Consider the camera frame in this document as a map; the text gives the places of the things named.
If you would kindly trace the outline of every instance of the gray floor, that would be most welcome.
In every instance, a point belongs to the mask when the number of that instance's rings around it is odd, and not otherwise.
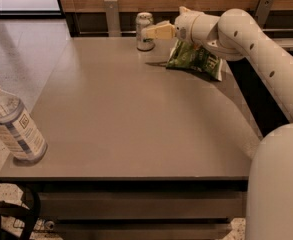
[[[66,44],[71,41],[64,20],[0,20],[0,85],[21,97],[31,111]],[[0,142],[0,168],[7,156],[8,150]],[[0,200],[21,203],[21,193],[13,185],[0,185]],[[6,219],[3,227],[18,233],[15,224],[14,220]],[[232,226],[233,231],[225,240],[244,239],[245,220],[234,219]],[[34,234],[33,237],[59,239],[52,234]]]

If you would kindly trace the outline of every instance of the floor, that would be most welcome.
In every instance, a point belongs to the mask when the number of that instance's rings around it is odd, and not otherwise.
[[[72,38],[64,20],[0,20],[0,85],[21,97],[29,111],[34,107],[50,73]],[[0,168],[8,150],[0,142]],[[22,190],[0,185],[0,200],[21,204]],[[4,218],[3,228],[20,232],[18,222]],[[245,219],[232,222],[233,231],[225,240],[244,239]],[[43,231],[42,221],[38,231]],[[61,239],[50,233],[36,233],[34,239]]]

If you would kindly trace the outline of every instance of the metal bracket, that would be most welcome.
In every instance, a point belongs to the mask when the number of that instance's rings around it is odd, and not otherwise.
[[[118,1],[104,0],[108,35],[110,37],[122,36],[119,22]]]
[[[266,23],[273,3],[274,0],[259,0],[257,4],[257,8],[254,13],[254,18],[261,28],[263,28]]]

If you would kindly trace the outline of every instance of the bottle label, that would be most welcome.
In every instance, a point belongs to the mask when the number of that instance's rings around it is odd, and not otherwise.
[[[0,124],[0,139],[21,160],[33,160],[41,155],[46,142],[24,108],[15,120]]]

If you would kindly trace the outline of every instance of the green chip bag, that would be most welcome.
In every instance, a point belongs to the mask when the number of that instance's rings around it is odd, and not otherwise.
[[[219,57],[204,47],[179,40],[176,42],[166,68],[207,72],[214,79],[222,81],[222,63]]]

